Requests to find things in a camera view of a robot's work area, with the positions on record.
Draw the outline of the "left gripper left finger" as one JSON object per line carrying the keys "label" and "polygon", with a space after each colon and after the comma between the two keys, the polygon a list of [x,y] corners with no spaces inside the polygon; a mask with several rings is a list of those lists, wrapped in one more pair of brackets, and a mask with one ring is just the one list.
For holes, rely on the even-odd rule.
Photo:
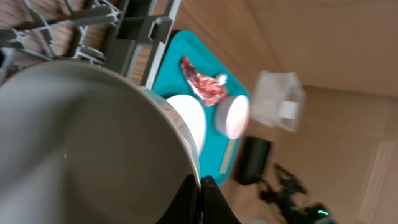
{"label": "left gripper left finger", "polygon": [[186,176],[168,209],[156,224],[194,224],[197,222],[197,183],[193,174]]}

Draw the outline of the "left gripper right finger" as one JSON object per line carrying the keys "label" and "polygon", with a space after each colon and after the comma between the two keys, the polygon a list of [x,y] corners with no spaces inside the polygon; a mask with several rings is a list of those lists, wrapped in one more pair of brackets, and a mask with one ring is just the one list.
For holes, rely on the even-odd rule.
{"label": "left gripper right finger", "polygon": [[204,224],[241,224],[212,176],[201,179]]}

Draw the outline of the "grey green bowl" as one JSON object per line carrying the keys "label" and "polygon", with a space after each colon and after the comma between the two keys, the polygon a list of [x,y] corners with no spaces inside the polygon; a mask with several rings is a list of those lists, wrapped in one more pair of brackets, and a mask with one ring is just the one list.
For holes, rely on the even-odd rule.
{"label": "grey green bowl", "polygon": [[1,86],[2,223],[156,223],[200,191],[187,125],[106,68],[47,62]]}

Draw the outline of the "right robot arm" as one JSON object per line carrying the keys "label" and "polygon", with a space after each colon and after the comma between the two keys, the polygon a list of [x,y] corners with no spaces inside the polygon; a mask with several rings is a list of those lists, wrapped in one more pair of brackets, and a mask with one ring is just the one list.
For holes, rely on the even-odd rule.
{"label": "right robot arm", "polygon": [[274,165],[279,188],[273,189],[262,179],[259,198],[265,201],[278,223],[336,224],[329,209],[320,202],[310,204],[310,194],[297,176],[279,164]]}

